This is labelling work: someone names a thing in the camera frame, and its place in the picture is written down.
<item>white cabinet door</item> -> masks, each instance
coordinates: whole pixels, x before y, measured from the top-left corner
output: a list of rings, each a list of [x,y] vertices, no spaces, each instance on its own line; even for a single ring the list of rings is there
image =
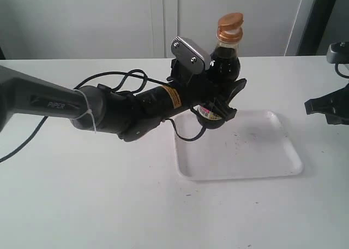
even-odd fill
[[[164,56],[163,0],[0,0],[7,58]]]
[[[178,34],[190,37],[211,52],[216,44],[217,21],[227,13],[244,14],[244,37],[239,48],[240,56],[281,56],[286,53],[289,41],[296,48],[306,24],[313,0],[178,0]],[[165,23],[173,0],[164,0]]]

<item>soy sauce bottle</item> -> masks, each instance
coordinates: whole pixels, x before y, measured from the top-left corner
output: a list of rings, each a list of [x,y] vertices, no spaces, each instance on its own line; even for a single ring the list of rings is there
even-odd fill
[[[218,43],[211,54],[211,66],[207,73],[210,80],[222,84],[222,87],[235,81],[239,76],[238,43],[243,36],[242,23],[241,13],[227,14],[218,21]],[[227,91],[226,94],[228,101],[230,92]],[[199,123],[208,129],[219,128],[225,122],[215,113],[215,106],[212,103],[199,106],[198,112],[201,114],[198,118]]]

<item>robotic arm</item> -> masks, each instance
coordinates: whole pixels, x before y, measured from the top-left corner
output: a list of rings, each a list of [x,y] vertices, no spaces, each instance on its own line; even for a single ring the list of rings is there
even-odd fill
[[[68,118],[78,129],[92,131],[95,126],[98,132],[114,133],[129,142],[188,109],[197,116],[203,131],[210,129],[211,120],[194,109],[197,105],[209,106],[209,111],[222,121],[220,125],[233,119],[237,110],[229,103],[246,80],[236,80],[238,73],[234,79],[228,73],[226,78],[212,79],[211,56],[189,39],[177,37],[171,49],[176,58],[171,63],[168,83],[156,81],[162,86],[144,92],[140,91],[146,82],[155,80],[141,70],[102,73],[84,81],[110,74],[126,75],[116,88],[99,84],[78,85],[70,90],[0,66],[0,131],[14,113],[22,113]],[[134,92],[118,91],[128,76],[142,78],[142,86]],[[84,115],[88,109],[94,121]]]

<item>yellow warning label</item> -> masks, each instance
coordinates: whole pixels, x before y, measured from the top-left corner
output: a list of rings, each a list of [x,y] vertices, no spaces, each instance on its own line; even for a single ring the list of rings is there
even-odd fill
[[[162,87],[169,94],[169,96],[172,100],[173,108],[176,109],[178,107],[181,107],[182,102],[180,101],[180,97],[179,97],[177,90],[174,88],[167,87],[167,86],[162,86]]]

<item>zip tie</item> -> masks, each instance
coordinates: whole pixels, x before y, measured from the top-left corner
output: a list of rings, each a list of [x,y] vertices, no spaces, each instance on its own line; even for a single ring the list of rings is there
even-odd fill
[[[85,98],[85,101],[86,101],[87,110],[82,115],[80,115],[77,118],[74,118],[72,120],[77,120],[77,119],[80,119],[80,118],[84,117],[86,114],[90,114],[90,116],[92,118],[92,124],[93,124],[94,133],[97,133],[96,122],[95,122],[95,119],[94,119],[94,116],[93,116],[93,113],[92,113],[92,109],[89,107],[88,99],[86,97],[86,94],[84,94],[82,91],[77,90],[77,89],[74,89],[74,91],[80,92],[83,95],[83,97]]]

